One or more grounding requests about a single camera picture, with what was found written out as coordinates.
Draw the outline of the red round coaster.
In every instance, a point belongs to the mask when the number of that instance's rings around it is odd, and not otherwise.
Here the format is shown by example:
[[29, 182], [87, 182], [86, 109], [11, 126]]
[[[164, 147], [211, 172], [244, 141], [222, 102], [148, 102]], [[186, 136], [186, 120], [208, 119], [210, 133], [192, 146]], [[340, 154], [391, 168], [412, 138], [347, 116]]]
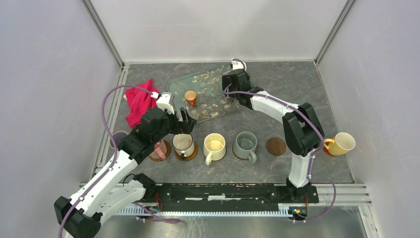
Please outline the red round coaster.
[[332, 154], [330, 154], [330, 152], [327, 150], [326, 147], [323, 148], [323, 151], [325, 152], [325, 154], [327, 154], [329, 156], [333, 156]]

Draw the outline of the cream mug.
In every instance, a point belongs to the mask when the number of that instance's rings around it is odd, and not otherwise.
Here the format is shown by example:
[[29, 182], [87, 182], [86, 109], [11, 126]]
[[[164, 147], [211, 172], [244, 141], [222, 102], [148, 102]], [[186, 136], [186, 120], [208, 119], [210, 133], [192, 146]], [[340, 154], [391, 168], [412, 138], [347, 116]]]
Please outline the cream mug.
[[226, 155], [226, 141], [225, 138], [218, 133], [211, 133], [204, 139], [203, 153], [206, 157], [206, 165], [209, 166], [211, 162], [219, 161]]

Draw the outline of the pink mug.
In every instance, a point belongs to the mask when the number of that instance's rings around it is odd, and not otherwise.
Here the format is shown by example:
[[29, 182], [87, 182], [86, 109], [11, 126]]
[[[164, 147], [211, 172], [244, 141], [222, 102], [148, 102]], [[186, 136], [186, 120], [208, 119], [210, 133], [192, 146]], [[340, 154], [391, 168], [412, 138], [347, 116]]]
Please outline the pink mug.
[[162, 161], [167, 158], [166, 153], [167, 147], [164, 140], [162, 139], [160, 142], [155, 144], [154, 151], [150, 154], [150, 158], [154, 161]]

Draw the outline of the wooden coaster one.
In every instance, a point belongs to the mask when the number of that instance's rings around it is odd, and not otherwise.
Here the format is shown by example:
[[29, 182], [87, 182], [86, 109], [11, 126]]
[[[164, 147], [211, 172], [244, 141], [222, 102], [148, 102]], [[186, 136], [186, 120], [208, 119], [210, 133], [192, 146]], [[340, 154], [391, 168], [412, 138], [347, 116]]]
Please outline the wooden coaster one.
[[178, 160], [180, 160], [180, 161], [184, 161], [184, 162], [187, 162], [187, 161], [193, 160], [193, 159], [196, 157], [197, 153], [198, 153], [198, 146], [197, 146], [197, 143], [196, 143], [196, 142], [194, 142], [194, 143], [193, 143], [193, 145], [194, 145], [194, 151], [193, 151], [193, 153], [192, 153], [190, 156], [187, 156], [187, 157], [182, 157], [180, 154], [178, 154], [178, 152], [177, 152], [177, 151], [174, 151], [174, 155], [175, 155], [175, 157], [176, 157]]

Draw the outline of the dark walnut coaster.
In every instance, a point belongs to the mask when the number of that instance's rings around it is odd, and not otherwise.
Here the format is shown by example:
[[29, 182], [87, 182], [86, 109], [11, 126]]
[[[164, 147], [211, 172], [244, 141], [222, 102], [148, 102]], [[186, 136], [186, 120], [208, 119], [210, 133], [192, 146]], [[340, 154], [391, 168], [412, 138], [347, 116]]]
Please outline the dark walnut coaster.
[[274, 156], [281, 156], [286, 152], [286, 143], [278, 137], [268, 139], [265, 146], [267, 151]]

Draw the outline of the green mug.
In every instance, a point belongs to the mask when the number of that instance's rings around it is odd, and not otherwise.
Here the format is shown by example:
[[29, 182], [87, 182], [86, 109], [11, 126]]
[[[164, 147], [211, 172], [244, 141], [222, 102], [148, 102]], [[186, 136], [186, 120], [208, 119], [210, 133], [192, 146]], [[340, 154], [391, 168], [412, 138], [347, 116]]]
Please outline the green mug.
[[240, 132], [232, 146], [234, 155], [240, 160], [249, 160], [250, 163], [254, 164], [257, 161], [256, 148], [257, 148], [256, 136], [249, 132]]

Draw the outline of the beige pink-handled mug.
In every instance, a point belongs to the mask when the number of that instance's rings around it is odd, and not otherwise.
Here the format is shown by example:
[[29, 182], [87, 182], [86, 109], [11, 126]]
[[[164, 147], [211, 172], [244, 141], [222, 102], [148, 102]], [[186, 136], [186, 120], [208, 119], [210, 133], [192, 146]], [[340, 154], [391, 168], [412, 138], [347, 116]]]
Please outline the beige pink-handled mug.
[[112, 134], [112, 139], [115, 141], [116, 146], [118, 146], [122, 140], [128, 135], [126, 131], [116, 131]]

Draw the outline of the wooden coaster three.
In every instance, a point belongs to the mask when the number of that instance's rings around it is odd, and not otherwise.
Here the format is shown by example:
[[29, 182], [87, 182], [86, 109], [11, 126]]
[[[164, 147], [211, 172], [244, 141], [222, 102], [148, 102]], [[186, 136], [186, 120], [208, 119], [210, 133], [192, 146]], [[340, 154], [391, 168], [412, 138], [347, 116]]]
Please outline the wooden coaster three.
[[160, 142], [155, 144], [154, 151], [149, 155], [149, 158], [152, 161], [160, 162], [165, 160], [171, 152], [171, 147], [169, 143], [162, 139]]

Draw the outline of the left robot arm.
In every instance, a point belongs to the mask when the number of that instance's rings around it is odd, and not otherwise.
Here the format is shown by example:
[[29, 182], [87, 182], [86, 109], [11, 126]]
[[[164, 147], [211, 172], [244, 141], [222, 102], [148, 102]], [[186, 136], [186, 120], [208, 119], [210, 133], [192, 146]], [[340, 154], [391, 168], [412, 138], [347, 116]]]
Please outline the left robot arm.
[[74, 238], [93, 238], [111, 216], [140, 199], [150, 202], [156, 189], [146, 183], [147, 176], [137, 175], [116, 192], [113, 188], [131, 170], [140, 165], [169, 134], [191, 134], [197, 121], [181, 108], [181, 117], [173, 110], [150, 108], [141, 121], [119, 144], [114, 157], [86, 185], [70, 198], [59, 197], [54, 202], [58, 237], [66, 231]]

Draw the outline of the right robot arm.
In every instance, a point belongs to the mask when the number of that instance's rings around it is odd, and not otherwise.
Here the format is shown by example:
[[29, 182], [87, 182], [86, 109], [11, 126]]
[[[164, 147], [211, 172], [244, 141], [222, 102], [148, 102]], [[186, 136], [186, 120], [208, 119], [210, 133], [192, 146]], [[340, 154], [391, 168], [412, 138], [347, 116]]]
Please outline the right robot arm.
[[312, 164], [324, 142], [324, 132], [311, 104], [301, 105], [281, 100], [254, 86], [244, 69], [222, 75], [225, 96], [240, 105], [264, 113], [283, 125], [285, 143], [292, 152], [291, 171], [287, 179], [286, 196], [299, 202], [306, 196], [305, 186], [311, 180]]

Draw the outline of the white black-rimmed mug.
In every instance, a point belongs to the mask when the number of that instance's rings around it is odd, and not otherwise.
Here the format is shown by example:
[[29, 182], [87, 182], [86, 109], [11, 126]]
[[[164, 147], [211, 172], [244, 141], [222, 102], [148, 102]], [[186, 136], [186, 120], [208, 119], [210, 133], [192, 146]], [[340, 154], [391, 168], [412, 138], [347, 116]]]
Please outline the white black-rimmed mug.
[[190, 134], [178, 134], [172, 139], [172, 145], [175, 151], [182, 157], [190, 156], [194, 151], [193, 137]]

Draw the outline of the yellow mug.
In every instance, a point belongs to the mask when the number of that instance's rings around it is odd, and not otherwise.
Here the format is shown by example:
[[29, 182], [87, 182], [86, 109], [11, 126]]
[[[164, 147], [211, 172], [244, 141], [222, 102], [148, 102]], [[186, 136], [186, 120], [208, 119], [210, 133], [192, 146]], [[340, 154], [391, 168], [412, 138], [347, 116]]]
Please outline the yellow mug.
[[354, 137], [346, 132], [340, 132], [333, 138], [326, 138], [324, 140], [324, 147], [326, 147], [333, 156], [343, 155], [353, 150], [355, 146], [356, 142]]

